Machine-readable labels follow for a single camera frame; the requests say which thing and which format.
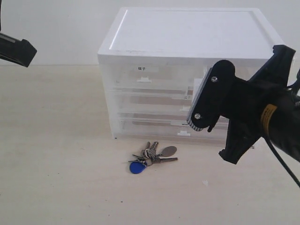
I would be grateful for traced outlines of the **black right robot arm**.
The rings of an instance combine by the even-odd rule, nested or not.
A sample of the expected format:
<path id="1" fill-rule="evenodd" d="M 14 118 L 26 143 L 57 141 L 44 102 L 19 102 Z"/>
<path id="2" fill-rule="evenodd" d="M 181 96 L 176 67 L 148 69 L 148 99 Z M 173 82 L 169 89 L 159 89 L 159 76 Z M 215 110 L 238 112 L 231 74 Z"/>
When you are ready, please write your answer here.
<path id="1" fill-rule="evenodd" d="M 295 160 L 300 158 L 299 97 L 287 85 L 295 50 L 275 45 L 272 57 L 248 80 L 235 75 L 229 60 L 207 72 L 187 116 L 195 131 L 211 131 L 220 117 L 229 120 L 220 157 L 236 164 L 261 137 Z"/>

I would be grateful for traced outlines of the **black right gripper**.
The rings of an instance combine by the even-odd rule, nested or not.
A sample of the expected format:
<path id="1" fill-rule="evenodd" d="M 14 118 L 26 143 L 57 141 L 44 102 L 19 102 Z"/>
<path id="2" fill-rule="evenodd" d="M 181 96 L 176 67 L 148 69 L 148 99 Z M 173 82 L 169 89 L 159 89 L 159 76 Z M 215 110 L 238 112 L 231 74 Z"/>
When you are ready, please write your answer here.
<path id="1" fill-rule="evenodd" d="M 296 156 L 296 96 L 287 83 L 295 51 L 275 45 L 272 57 L 249 79 L 235 75 L 235 66 L 220 60 L 212 66 L 211 131 L 220 117 L 229 120 L 225 148 L 220 157 L 236 164 L 261 137 L 283 152 Z"/>

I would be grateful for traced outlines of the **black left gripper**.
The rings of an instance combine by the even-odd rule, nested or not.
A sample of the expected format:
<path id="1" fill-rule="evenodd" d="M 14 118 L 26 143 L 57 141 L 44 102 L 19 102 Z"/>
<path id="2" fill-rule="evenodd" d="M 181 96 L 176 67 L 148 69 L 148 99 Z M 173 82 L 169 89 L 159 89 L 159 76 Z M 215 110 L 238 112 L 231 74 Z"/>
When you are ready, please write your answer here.
<path id="1" fill-rule="evenodd" d="M 37 53 L 36 48 L 26 39 L 0 34 L 0 58 L 5 61 L 28 67 Z"/>

